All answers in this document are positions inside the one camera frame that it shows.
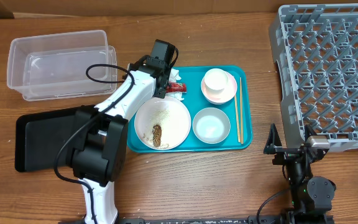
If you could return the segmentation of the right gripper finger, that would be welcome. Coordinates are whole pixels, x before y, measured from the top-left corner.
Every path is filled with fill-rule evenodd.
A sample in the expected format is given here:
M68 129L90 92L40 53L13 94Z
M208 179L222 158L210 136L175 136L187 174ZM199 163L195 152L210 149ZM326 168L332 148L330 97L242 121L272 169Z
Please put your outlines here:
M276 154L277 151L281 148L282 148L282 143L278 135L276 125L272 123L270 125L268 139L264 147L264 154Z
M312 146L315 142L316 133L310 124L305 125L305 143Z

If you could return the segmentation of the white napkin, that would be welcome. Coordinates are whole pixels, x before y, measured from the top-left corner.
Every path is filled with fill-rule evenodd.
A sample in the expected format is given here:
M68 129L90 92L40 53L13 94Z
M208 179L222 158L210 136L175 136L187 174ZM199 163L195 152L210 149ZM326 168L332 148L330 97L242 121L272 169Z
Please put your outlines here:
M181 76L179 76L179 70L174 69L174 68L171 69L168 83L179 83L180 80L181 80ZM180 93L180 92L166 93L167 96L175 98L179 101L184 100L183 94L184 93Z

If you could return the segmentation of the red snack wrapper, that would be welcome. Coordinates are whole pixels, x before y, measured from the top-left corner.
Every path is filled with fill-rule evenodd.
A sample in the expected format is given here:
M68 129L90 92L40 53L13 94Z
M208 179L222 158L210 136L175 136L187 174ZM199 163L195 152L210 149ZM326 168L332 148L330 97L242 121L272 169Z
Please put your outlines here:
M167 93L175 93L175 92L186 93L187 88L184 83L169 83L166 88L166 92Z

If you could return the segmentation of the white cup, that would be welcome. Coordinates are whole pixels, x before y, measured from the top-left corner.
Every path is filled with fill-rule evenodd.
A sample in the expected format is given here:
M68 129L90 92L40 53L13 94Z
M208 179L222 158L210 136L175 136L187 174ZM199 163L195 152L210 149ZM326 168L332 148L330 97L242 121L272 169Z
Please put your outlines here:
M204 75L204 84L206 90L213 95L223 92L228 83L227 73L220 68L212 68Z

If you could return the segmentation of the black plastic tray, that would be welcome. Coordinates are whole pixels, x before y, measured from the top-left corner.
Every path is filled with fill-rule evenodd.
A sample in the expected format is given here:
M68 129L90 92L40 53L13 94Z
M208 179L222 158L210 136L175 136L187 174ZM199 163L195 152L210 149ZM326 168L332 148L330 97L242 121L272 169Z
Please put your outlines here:
M69 138L99 111L93 105L26 114L16 121L15 169L31 172L53 168L56 155L59 166L77 167L87 157L94 158L101 138L90 125L73 140Z

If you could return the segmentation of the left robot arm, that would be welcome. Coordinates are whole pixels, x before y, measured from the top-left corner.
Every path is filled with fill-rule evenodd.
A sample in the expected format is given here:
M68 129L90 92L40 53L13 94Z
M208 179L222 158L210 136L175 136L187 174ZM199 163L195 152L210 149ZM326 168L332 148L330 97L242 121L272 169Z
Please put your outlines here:
M153 97L163 98L177 57L144 55L125 69L126 79L102 103L82 106L76 113L73 134L63 145L66 164L84 191L86 215L82 223L116 223L114 181L124 165L128 123Z

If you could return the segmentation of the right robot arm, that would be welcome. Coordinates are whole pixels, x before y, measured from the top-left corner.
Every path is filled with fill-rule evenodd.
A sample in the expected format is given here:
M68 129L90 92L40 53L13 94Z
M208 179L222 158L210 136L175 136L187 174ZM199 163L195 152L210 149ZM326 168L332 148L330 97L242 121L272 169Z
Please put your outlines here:
M256 214L257 223L334 223L326 212L332 209L336 184L321 176L314 176L311 164L323 159L329 151L329 142L318 136L310 125L305 126L306 141L296 148L284 148L276 126L272 124L264 147L264 154L273 154L272 164L282 167L289 187L281 190L262 203ZM260 215L271 200L289 192L291 208L269 217Z

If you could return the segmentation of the grey dishwasher rack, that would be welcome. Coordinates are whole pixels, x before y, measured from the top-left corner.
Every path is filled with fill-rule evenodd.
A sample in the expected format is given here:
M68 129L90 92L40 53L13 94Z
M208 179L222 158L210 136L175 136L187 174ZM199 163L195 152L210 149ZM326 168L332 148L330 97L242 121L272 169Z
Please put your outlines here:
M287 146L310 125L332 152L358 149L358 3L283 5L268 32Z

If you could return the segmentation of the large white plate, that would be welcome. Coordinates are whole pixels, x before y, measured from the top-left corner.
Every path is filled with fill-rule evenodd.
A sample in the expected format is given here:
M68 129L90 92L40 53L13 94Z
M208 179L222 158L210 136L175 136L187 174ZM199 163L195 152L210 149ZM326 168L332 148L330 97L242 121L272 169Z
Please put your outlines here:
M160 147L154 147L152 128L159 124L162 128ZM140 141L147 147L167 151L179 146L188 137L191 129L191 116L188 108L172 97L152 98L146 101L134 117L134 130Z

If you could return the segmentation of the brown food scrap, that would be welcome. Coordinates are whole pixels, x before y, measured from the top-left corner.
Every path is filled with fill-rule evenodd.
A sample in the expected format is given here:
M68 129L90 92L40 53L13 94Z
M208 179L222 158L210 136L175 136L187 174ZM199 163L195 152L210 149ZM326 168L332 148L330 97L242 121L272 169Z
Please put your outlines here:
M155 124L152 128L152 141L154 147L160 147L162 137L162 128L159 124Z

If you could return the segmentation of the teal serving tray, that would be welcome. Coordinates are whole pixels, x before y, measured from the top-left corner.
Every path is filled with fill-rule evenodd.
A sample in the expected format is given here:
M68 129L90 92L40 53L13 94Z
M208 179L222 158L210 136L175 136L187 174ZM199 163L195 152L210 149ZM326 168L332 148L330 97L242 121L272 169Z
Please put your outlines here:
M201 80L205 73L211 69L211 66L195 66L195 67L178 67L179 76L181 81L186 84L187 93L184 94L183 104L188 108L190 116L194 117L200 110L213 107L214 105L209 103L201 92ZM231 122L231 130L228 137L217 144L206 144L201 142L190 131L186 140L179 146L168 150L168 152L202 152L202 151L225 151L235 149L245 149L250 145L253 139L251 113L249 106L249 94L247 91L247 80L244 71L235 65L219 65L218 68L229 72L236 79L239 85L239 79L242 77L242 102L243 102L243 125L244 125L244 143L241 144L237 141L237 128L236 128L236 114L234 101L223 105L217 105L216 107L228 115ZM239 117L240 117L240 103L237 103Z

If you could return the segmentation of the grey bowl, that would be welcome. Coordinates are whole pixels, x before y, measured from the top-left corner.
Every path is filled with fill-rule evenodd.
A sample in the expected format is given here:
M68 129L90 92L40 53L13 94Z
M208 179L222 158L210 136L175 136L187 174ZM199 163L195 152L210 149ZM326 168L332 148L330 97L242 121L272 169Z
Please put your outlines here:
M195 136L206 144L224 141L231 130L231 122L225 112L218 108L204 108L193 118Z

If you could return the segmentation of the clear plastic bin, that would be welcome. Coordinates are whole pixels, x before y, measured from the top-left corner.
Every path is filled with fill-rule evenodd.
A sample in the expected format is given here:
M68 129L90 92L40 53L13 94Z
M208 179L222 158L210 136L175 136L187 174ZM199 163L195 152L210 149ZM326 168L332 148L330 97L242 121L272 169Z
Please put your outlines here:
M26 101L108 95L115 91L116 51L103 30L16 38L7 86Z

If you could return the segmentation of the brown cardboard backdrop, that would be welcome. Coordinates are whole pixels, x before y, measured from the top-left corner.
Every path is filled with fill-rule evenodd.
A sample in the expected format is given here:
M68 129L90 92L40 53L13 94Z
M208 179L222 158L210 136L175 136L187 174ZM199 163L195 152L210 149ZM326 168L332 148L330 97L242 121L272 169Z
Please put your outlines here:
M358 0L0 0L0 19L25 16L148 16L275 12L284 4L350 4Z

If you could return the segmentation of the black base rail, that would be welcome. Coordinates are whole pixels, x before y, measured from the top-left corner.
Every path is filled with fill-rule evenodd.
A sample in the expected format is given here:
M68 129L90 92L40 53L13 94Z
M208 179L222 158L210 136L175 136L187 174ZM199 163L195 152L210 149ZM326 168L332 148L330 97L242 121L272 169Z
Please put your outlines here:
M308 221L305 218L287 221L282 215L263 215L259 217L260 224L285 224L285 223L327 223L335 224L332 216L325 219ZM214 218L214 219L179 219L179 220L145 220L143 218L118 218L114 224L258 224L256 216L247 218Z

